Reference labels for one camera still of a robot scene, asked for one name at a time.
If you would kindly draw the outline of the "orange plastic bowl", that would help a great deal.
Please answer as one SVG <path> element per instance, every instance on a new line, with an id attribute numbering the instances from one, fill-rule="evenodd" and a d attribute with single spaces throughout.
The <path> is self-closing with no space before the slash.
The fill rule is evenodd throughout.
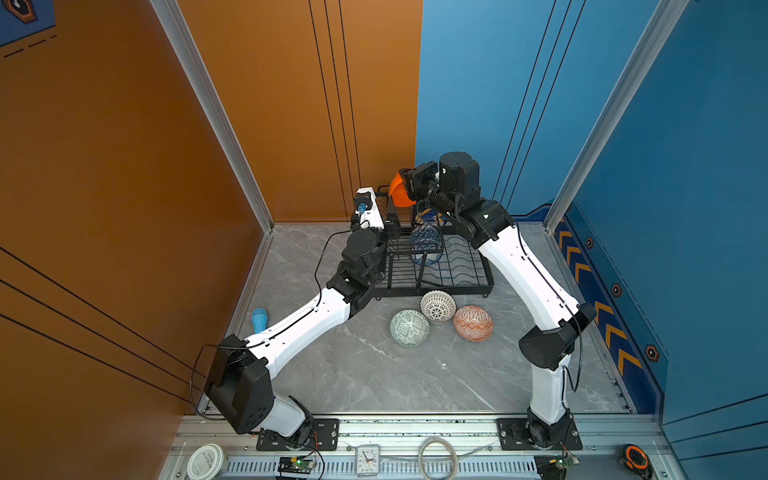
<path id="1" fill-rule="evenodd" d="M 396 208 L 409 208 L 416 204 L 408 195 L 406 181 L 401 171 L 398 171 L 390 182 L 388 195 Z"/>

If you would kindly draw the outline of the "blue geometric pattern bowl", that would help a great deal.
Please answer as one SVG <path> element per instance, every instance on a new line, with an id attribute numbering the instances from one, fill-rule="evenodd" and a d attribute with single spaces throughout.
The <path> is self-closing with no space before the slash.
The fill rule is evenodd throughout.
<path id="1" fill-rule="evenodd" d="M 443 256 L 442 234 L 432 224 L 416 226 L 409 237 L 411 260 L 417 265 L 433 265 Z"/>

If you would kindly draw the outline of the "black wire dish rack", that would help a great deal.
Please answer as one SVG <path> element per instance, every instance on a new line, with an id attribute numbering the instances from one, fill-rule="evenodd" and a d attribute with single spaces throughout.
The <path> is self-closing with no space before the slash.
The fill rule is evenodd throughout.
<path id="1" fill-rule="evenodd" d="M 494 278 L 489 262 L 444 215 L 424 201 L 396 207 L 385 185 L 375 195 L 384 224 L 392 229 L 382 276 L 373 290 L 375 299 L 423 296 L 433 290 L 490 295 Z"/>

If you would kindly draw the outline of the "white lattice bowl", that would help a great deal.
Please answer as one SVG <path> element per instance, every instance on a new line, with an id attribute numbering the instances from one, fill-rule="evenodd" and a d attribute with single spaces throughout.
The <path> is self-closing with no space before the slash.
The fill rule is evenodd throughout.
<path id="1" fill-rule="evenodd" d="M 453 319 L 456 302 L 447 292 L 433 290 L 421 298 L 420 310 L 428 321 L 441 324 Z"/>

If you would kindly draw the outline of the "green patterned bowl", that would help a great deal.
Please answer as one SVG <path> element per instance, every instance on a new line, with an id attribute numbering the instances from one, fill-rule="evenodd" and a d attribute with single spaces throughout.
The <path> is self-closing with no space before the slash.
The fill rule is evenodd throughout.
<path id="1" fill-rule="evenodd" d="M 422 345 L 430 333 L 430 323 L 419 311 L 406 309 L 397 312 L 390 321 L 390 334 L 393 340 L 403 347 Z"/>

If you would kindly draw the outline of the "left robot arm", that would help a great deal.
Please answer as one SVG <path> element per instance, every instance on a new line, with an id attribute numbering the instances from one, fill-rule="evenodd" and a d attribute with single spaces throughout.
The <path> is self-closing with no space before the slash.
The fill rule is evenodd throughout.
<path id="1" fill-rule="evenodd" d="M 303 349 L 353 318 L 374 297 L 383 276 L 389 232 L 365 220 L 348 232 L 335 274 L 293 314 L 246 339 L 232 334 L 215 351 L 203 388 L 239 435 L 269 430 L 294 444 L 310 436 L 312 414 L 292 396 L 276 393 L 272 380 Z"/>

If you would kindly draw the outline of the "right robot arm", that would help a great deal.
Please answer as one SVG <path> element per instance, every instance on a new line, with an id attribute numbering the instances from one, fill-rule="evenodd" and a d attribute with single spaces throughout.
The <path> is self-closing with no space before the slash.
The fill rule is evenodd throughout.
<path id="1" fill-rule="evenodd" d="M 495 266 L 528 308 L 534 327 L 518 342 L 532 366 L 532 398 L 525 437 L 536 449 L 559 448 L 576 429 L 566 390 L 580 372 L 570 368 L 581 351 L 581 335 L 596 317 L 549 273 L 523 239 L 504 206 L 481 195 L 479 164 L 466 152 L 449 152 L 437 162 L 400 170 L 389 194 L 398 207 L 426 203 Z"/>

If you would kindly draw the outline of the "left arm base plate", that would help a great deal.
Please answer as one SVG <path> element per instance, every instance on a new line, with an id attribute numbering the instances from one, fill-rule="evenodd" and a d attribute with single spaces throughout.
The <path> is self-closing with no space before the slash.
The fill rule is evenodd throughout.
<path id="1" fill-rule="evenodd" d="M 284 437 L 271 430 L 263 430 L 256 445 L 258 451 L 335 451 L 338 445 L 339 420 L 312 418 L 305 420 L 291 436 Z"/>

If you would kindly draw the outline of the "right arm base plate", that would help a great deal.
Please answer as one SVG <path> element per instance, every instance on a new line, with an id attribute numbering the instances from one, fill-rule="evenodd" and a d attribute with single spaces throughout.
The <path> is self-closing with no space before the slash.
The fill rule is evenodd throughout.
<path id="1" fill-rule="evenodd" d="M 569 414 L 554 425 L 527 418 L 500 418 L 496 420 L 496 427 L 501 448 L 505 451 L 583 449 L 580 433 Z"/>

